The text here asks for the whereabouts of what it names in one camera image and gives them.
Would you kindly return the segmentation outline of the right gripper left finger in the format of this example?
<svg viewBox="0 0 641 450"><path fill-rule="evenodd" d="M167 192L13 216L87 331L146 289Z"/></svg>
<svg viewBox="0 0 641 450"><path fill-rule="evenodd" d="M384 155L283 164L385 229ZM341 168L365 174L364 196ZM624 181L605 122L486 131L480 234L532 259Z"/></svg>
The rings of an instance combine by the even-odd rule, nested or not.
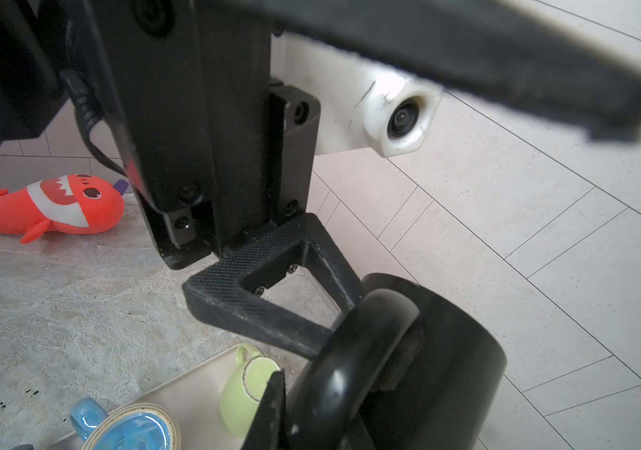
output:
<svg viewBox="0 0 641 450"><path fill-rule="evenodd" d="M255 414L242 450L279 450L287 448L285 371L274 372Z"/></svg>

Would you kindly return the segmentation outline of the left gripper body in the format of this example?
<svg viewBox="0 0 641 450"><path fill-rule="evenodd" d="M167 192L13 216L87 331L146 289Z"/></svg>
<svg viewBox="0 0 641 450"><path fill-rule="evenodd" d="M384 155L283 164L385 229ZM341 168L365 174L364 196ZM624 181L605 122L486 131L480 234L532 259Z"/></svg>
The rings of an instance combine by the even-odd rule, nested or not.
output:
<svg viewBox="0 0 641 450"><path fill-rule="evenodd" d="M161 258L223 256L307 207L321 105L246 1L65 1L69 93L114 136Z"/></svg>

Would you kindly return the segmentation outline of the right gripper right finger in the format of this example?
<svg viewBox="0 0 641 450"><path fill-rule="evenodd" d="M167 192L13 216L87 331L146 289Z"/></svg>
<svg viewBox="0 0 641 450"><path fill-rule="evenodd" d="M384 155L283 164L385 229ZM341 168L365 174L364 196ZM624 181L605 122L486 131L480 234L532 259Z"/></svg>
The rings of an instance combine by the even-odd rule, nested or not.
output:
<svg viewBox="0 0 641 450"><path fill-rule="evenodd" d="M641 138L641 69L500 1L229 1L315 41L507 108Z"/></svg>

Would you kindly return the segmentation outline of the light green mug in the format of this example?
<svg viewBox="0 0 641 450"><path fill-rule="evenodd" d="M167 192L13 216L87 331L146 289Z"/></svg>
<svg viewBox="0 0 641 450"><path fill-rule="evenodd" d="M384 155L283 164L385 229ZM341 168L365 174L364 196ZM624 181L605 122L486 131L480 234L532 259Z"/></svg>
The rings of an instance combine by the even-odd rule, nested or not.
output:
<svg viewBox="0 0 641 450"><path fill-rule="evenodd" d="M239 344L235 370L219 397L219 420L228 435L245 439L271 376L280 365L249 343Z"/></svg>

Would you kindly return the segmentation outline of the black mug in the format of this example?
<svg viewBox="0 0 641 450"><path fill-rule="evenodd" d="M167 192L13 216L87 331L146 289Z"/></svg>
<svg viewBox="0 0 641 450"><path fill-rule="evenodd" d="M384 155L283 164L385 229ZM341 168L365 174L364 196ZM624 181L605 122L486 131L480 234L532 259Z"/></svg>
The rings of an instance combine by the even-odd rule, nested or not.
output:
<svg viewBox="0 0 641 450"><path fill-rule="evenodd" d="M507 365L472 316L397 276L365 297L296 382L290 449L471 449Z"/></svg>

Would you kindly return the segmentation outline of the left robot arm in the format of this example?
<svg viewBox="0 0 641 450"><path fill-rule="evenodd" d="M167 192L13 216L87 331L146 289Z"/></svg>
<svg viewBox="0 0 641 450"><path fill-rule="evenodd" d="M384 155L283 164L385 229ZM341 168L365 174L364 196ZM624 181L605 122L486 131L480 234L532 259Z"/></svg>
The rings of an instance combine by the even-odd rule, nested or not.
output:
<svg viewBox="0 0 641 450"><path fill-rule="evenodd" d="M307 213L321 105L271 77L276 27L369 54L346 1L0 1L0 144L70 100L82 138L105 120L164 262L219 257L184 285L196 319L347 358L364 289Z"/></svg>

